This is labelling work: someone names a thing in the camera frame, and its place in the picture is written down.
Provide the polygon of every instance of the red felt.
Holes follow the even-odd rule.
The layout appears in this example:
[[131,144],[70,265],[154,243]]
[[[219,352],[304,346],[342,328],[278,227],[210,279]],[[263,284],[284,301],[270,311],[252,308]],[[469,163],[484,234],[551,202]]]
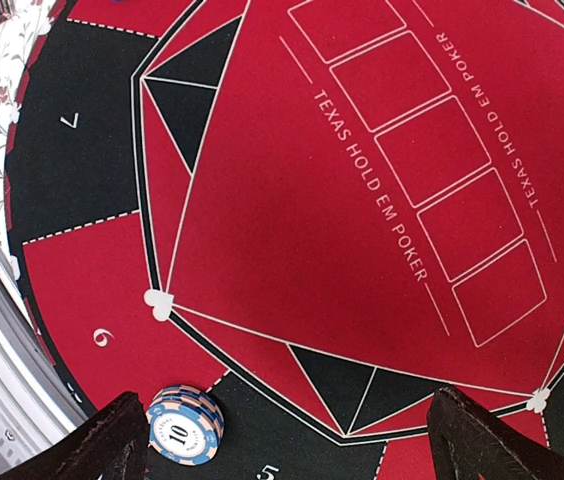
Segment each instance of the red felt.
[[389,442],[377,480],[432,480],[435,478],[429,437]]
[[308,0],[289,9],[289,15],[326,62],[406,27],[386,0],[367,0],[364,8],[356,2]]
[[414,206],[466,181],[491,163],[455,97],[381,133],[377,142]]
[[[401,11],[399,2],[394,6]],[[441,38],[452,38],[453,49],[470,64],[470,82],[444,50],[447,40],[436,38],[439,30],[423,27],[417,33],[491,153],[495,170],[421,210],[429,242],[418,211],[328,68],[306,53],[310,49],[298,48],[311,84],[280,42],[282,36],[288,45],[299,45],[302,33],[284,23],[271,32],[273,20],[284,12],[251,5],[213,113],[180,238],[172,291],[182,305],[280,340],[408,373],[526,394],[540,386],[564,333],[564,117],[555,103],[564,107],[564,55],[550,48],[557,39],[564,44],[564,30],[551,30],[541,17],[514,5],[465,8],[462,18],[492,21],[466,22],[438,2],[429,2],[428,13],[444,25]],[[425,24],[417,10],[404,11],[405,18],[417,15],[415,24]],[[500,41],[493,43],[494,37]],[[396,49],[415,48],[410,37],[400,36],[383,45],[393,41]],[[535,52],[542,44],[547,53],[540,61]],[[500,54],[503,49],[508,56]],[[405,61],[405,68],[415,68],[421,58]],[[377,71],[364,72],[358,74],[361,81],[380,81]],[[538,84],[538,78],[551,81]],[[414,88],[427,90],[430,81],[427,76]],[[488,108],[478,104],[475,85],[488,95]],[[374,98],[375,105],[386,97]],[[520,102],[534,108],[521,112]],[[333,108],[339,117],[330,123]],[[490,121],[491,110],[497,121]],[[499,119],[505,127],[495,131]],[[509,141],[515,139],[514,154],[507,154],[498,138],[503,128]],[[475,139],[468,148],[476,151],[471,145]],[[387,205],[397,217],[382,213],[380,207]],[[484,267],[521,234],[548,298],[515,328],[476,348],[442,265],[454,279],[477,263]],[[414,259],[422,263],[407,262]],[[413,269],[421,265],[427,276],[418,281]],[[535,298],[537,283],[519,287],[522,297]],[[472,302],[479,306],[492,295],[503,298],[507,288],[506,282],[491,283]],[[421,348],[429,354],[422,355]]]
[[[157,322],[144,303],[139,214],[31,243],[24,253],[55,346],[96,408],[126,390],[149,404],[167,385],[206,389],[225,372],[170,322]],[[114,337],[105,347],[94,341],[100,328]]]
[[333,67],[333,75],[370,130],[450,92],[411,32],[347,58]]

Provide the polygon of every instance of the poker chip stack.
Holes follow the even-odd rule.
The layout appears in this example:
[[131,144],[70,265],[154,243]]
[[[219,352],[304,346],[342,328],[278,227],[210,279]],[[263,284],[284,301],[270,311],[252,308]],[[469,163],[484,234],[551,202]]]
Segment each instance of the poker chip stack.
[[149,445],[180,465],[210,461],[224,435],[224,417],[206,393],[187,385],[162,389],[146,412]]

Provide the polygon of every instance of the blue poker chip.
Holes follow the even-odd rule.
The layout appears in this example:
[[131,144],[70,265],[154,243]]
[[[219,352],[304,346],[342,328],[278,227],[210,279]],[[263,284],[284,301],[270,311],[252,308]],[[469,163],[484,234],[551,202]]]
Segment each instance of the blue poker chip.
[[213,412],[209,410],[204,404],[201,404],[196,401],[194,398],[189,398],[186,396],[178,396],[173,394],[168,394],[161,397],[160,402],[176,402],[176,403],[184,403],[191,407],[196,412],[200,413],[201,415],[206,416],[211,423],[213,423],[216,432],[218,433],[220,439],[224,436],[224,417],[222,414],[218,412]]
[[220,446],[213,422],[199,409],[186,403],[164,400],[147,411],[151,425],[149,445],[180,465],[209,462]]
[[218,404],[207,393],[188,385],[175,385],[158,392],[152,404],[155,405],[165,399],[182,401],[189,405],[201,408],[213,420],[220,430],[220,437],[224,434],[224,416]]

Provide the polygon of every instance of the dashed white line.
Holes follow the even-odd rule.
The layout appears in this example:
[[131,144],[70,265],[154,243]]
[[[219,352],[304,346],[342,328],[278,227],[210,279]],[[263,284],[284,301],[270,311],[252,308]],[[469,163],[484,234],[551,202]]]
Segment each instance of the dashed white line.
[[73,228],[66,228],[64,230],[60,230],[59,232],[49,233],[48,235],[44,235],[42,237],[34,238],[32,240],[27,240],[26,242],[22,242],[22,245],[29,245],[31,243],[39,242],[40,240],[46,240],[47,238],[57,237],[58,235],[64,235],[65,233],[74,232],[75,230],[80,230],[81,228],[91,227],[98,223],[108,222],[110,220],[115,220],[116,218],[126,217],[127,215],[132,215],[134,213],[138,213],[140,210],[132,210],[130,212],[120,213],[119,215],[111,215],[110,217],[100,218],[95,220],[94,222],[88,222],[84,225],[76,225]]
[[227,370],[226,372],[224,372],[224,373],[222,374],[222,376],[221,376],[220,378],[218,378],[218,379],[213,383],[213,385],[211,385],[209,388],[206,389],[206,393],[209,393],[211,390],[213,390],[215,387],[217,387],[218,384],[219,384],[222,380],[224,380],[224,377],[226,377],[229,373],[231,373],[231,370]]
[[549,244],[549,248],[551,249],[551,255],[553,256],[553,260],[555,263],[558,263],[558,259],[555,256],[555,250],[553,250],[553,244],[551,243],[551,239],[549,238],[549,232],[546,231],[546,225],[544,225],[544,220],[542,220],[542,215],[540,215],[540,211],[536,210],[535,213],[538,214],[538,219],[540,220],[540,224],[542,225],[542,230],[544,230],[544,236],[546,237],[546,241]]
[[433,25],[433,22],[431,21],[431,19],[429,18],[429,16],[426,14],[426,12],[422,9],[422,7],[420,6],[420,4],[416,1],[416,0],[411,0],[413,2],[413,5],[416,6],[416,8],[418,10],[420,10],[420,13],[422,14],[422,16],[424,18],[426,18],[426,21],[429,22],[429,25],[431,25],[433,28],[435,28],[435,25]]
[[155,35],[150,33],[138,32],[136,30],[129,30],[128,28],[112,27],[111,25],[104,25],[103,23],[85,22],[84,20],[75,20],[73,18],[67,18],[69,22],[81,23],[82,25],[91,25],[92,27],[106,28],[108,30],[117,30],[118,32],[132,33],[133,35],[139,35],[141,37],[147,38],[157,38]]
[[378,480],[378,475],[380,475],[380,468],[382,468],[382,462],[384,461],[384,455],[386,455],[386,449],[389,446],[389,442],[386,442],[384,448],[382,449],[382,455],[380,455],[380,462],[378,463],[378,468],[375,469],[375,476],[373,480]]
[[544,429],[544,439],[546,440],[546,446],[547,448],[551,448],[551,445],[549,443],[549,432],[547,432],[546,430],[546,422],[544,421],[543,413],[540,414],[540,418],[542,419],[542,428]]
[[438,308],[438,304],[435,302],[435,299],[433,298],[433,294],[431,293],[431,289],[429,288],[429,286],[426,283],[424,284],[424,288],[426,288],[426,292],[429,294],[429,298],[431,299],[431,302],[433,302],[433,308],[435,308],[435,311],[438,312],[438,317],[440,317],[440,322],[442,322],[442,326],[444,327],[444,331],[446,332],[446,336],[450,337],[451,333],[449,332],[449,327],[446,326],[446,322],[444,321],[444,317],[442,316],[442,312],[440,312],[440,309]]
[[284,41],[284,39],[282,37],[279,37],[279,38],[280,38],[280,41],[282,42],[282,45],[284,45],[284,48],[286,48],[286,50],[289,52],[289,55],[291,55],[291,58],[293,58],[295,63],[298,65],[298,67],[300,67],[300,70],[302,70],[302,73],[304,74],[306,79],[309,81],[309,83],[311,85],[313,85],[313,80],[311,79],[311,77],[309,77],[309,74],[307,73],[307,71],[304,69],[304,67],[302,66],[302,64],[298,60],[298,57],[295,56],[295,53],[293,53],[293,50],[291,50],[291,47],[289,47],[289,45]]

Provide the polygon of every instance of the red triangle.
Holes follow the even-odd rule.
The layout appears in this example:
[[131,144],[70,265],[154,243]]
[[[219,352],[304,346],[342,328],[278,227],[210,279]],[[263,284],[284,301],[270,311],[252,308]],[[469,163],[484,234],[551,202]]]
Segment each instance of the red triangle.
[[[515,405],[516,403],[523,403],[528,400],[527,397],[491,392],[488,390],[478,390],[468,387],[458,388],[488,410],[497,410],[499,408]],[[407,408],[401,413],[397,413],[392,417],[376,423],[364,430],[359,430],[354,435],[373,435],[424,427],[426,426],[426,414],[429,411],[432,399],[433,397],[427,398],[417,405]]]
[[248,0],[224,0],[202,5],[155,58],[147,69],[149,75],[171,57],[242,15],[248,3]]
[[145,85],[142,95],[147,189],[160,278],[166,283],[191,175]]
[[200,333],[260,381],[331,430],[341,433],[285,343],[207,320],[178,308],[176,310]]

